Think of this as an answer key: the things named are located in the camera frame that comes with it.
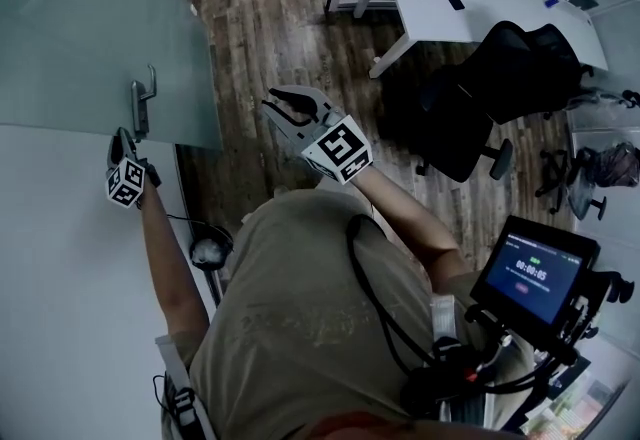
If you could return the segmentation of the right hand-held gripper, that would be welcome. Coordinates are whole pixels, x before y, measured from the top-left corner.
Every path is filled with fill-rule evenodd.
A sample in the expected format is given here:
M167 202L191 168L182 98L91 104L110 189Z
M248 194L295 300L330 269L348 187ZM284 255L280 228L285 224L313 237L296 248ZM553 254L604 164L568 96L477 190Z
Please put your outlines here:
M269 94L302 115L294 118L277 104L262 101L262 112L313 169L346 184L372 163L371 145L361 128L351 115L333 108L319 89L282 85Z

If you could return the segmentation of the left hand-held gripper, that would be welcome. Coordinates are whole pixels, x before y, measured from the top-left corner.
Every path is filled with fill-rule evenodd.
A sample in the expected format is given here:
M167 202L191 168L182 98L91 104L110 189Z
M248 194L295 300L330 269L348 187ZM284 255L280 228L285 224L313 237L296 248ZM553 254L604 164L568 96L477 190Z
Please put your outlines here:
M155 187L161 185L156 168L146 158L137 160L136 143L124 127L116 130L107 154L105 184L107 199L124 208L131 208L142 196L145 178Z

